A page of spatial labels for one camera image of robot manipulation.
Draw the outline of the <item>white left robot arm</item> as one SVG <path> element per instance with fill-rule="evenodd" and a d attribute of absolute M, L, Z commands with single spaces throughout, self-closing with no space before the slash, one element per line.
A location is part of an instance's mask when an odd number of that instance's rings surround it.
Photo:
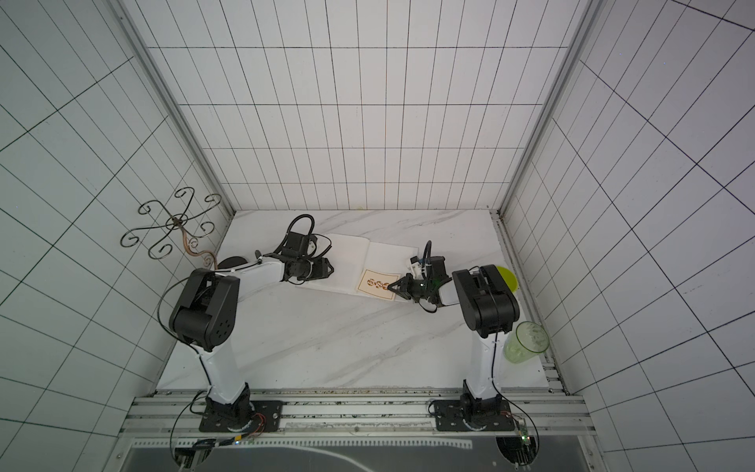
<path fill-rule="evenodd" d="M 177 339 L 199 350 L 210 384 L 208 399 L 214 406 L 232 407 L 248 390 L 231 347 L 238 305 L 260 290 L 282 282 L 306 283 L 327 279 L 334 267 L 323 256 L 256 254 L 255 261 L 230 258 L 229 267 L 195 269 L 169 318 Z"/>

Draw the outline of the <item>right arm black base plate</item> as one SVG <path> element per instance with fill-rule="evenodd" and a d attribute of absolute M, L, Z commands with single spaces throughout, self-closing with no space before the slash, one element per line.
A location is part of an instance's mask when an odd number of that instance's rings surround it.
<path fill-rule="evenodd" d="M 509 403 L 502 398 L 433 400 L 429 413 L 439 432 L 513 432 Z"/>

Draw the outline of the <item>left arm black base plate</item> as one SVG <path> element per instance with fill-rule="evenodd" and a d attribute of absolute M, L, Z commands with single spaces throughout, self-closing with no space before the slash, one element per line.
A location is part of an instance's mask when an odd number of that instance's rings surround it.
<path fill-rule="evenodd" d="M 202 414 L 199 431 L 202 433 L 263 433 L 276 432 L 281 420 L 282 401 L 253 400 L 246 404 L 220 405 L 208 402 Z"/>

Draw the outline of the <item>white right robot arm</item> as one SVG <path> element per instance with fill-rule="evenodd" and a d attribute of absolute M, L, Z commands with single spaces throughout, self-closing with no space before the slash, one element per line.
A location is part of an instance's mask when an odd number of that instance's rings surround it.
<path fill-rule="evenodd" d="M 387 290 L 428 313 L 460 308 L 464 323 L 476 336 L 460 398 L 465 420 L 503 413 L 503 395 L 495 386 L 497 343 L 519 321 L 520 307 L 501 268 L 483 265 L 448 273 L 445 257 L 424 255 L 412 258 L 409 273 L 387 285 Z"/>

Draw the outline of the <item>cream patterned photo card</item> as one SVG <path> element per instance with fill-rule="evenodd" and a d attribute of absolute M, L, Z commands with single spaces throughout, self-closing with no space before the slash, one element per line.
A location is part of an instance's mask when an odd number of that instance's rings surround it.
<path fill-rule="evenodd" d="M 393 273 L 378 273 L 365 269 L 357 285 L 357 291 L 369 297 L 394 301 L 396 295 L 389 290 L 389 285 L 397 282 L 399 275 Z"/>

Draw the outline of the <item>white photo album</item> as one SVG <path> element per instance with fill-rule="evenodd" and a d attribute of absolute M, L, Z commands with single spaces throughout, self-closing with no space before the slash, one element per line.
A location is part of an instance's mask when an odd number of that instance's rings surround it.
<path fill-rule="evenodd" d="M 332 233 L 326 234 L 326 238 L 332 243 L 326 257 L 333 265 L 334 273 L 327 279 L 305 282 L 301 288 L 379 299 L 357 291 L 365 269 L 393 273 L 401 278 L 409 273 L 409 260 L 419 253 L 416 247 L 372 242 L 359 236 Z"/>

